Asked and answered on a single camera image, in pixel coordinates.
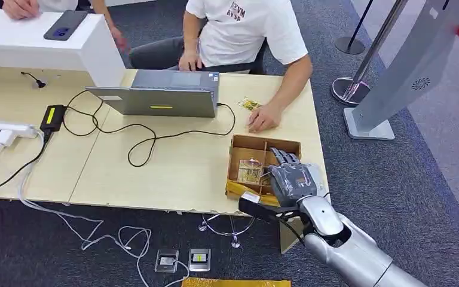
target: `floor socket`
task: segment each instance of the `floor socket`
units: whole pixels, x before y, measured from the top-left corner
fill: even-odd
[[[177,249],[159,249],[155,259],[156,272],[175,273],[177,272],[177,260],[179,251]]]
[[[189,252],[189,271],[210,271],[211,251],[208,248],[192,248]]]

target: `stanchion base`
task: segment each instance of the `stanchion base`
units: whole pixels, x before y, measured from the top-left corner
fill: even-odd
[[[370,132],[360,132],[356,127],[356,123],[353,117],[354,108],[344,109],[344,120],[349,132],[349,137],[353,139],[380,139],[384,141],[390,141],[395,139],[395,134],[391,129],[390,122],[388,120],[383,121],[379,126],[374,127]]]
[[[354,39],[351,47],[349,47],[349,42],[351,41],[351,37],[342,37],[335,40],[335,46],[339,51],[351,54],[351,55],[358,55],[365,51],[365,45],[360,42],[358,39]]]
[[[350,77],[336,79],[332,83],[332,95],[341,103],[348,106],[357,106],[371,91],[371,88],[364,82],[360,82],[354,95],[349,100],[344,100],[344,93],[352,82],[353,78]]]

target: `power strip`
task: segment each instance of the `power strip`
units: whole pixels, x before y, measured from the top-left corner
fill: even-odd
[[[31,124],[9,124],[0,122],[0,130],[9,130],[13,132],[17,137],[21,138],[35,138],[38,133]]]

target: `robotic arm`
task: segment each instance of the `robotic arm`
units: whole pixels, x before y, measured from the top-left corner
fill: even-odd
[[[321,262],[333,268],[351,287],[426,287],[393,264],[374,239],[318,196],[316,185],[294,155],[272,148],[279,166],[271,166],[271,185],[281,207],[240,198],[238,208],[258,219],[287,221],[299,216],[304,223],[304,244]]]
[[[425,285],[392,263],[375,241],[352,223],[347,217],[335,213],[326,199],[307,197],[300,202],[312,222],[319,220],[320,210],[330,214],[330,220],[342,225],[337,234],[308,233],[304,236],[305,247],[321,262],[332,267],[351,287],[420,287]]]

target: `man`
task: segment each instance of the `man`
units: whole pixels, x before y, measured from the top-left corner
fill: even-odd
[[[203,18],[208,22],[199,34]],[[183,18],[183,39],[135,48],[130,60],[137,69],[178,65],[181,71],[252,63],[265,38],[273,56],[287,65],[287,71],[275,96],[249,118],[249,131],[261,132],[280,123],[282,112],[298,97],[312,74],[289,0],[189,0]]]
[[[2,9],[6,14],[15,20],[32,18],[39,15],[39,12],[64,12],[66,10],[76,10],[78,0],[4,0]],[[106,23],[115,39],[119,50],[124,51],[127,43],[122,33],[115,26],[110,12],[106,7],[105,0],[92,0],[92,7],[96,14],[105,16]]]

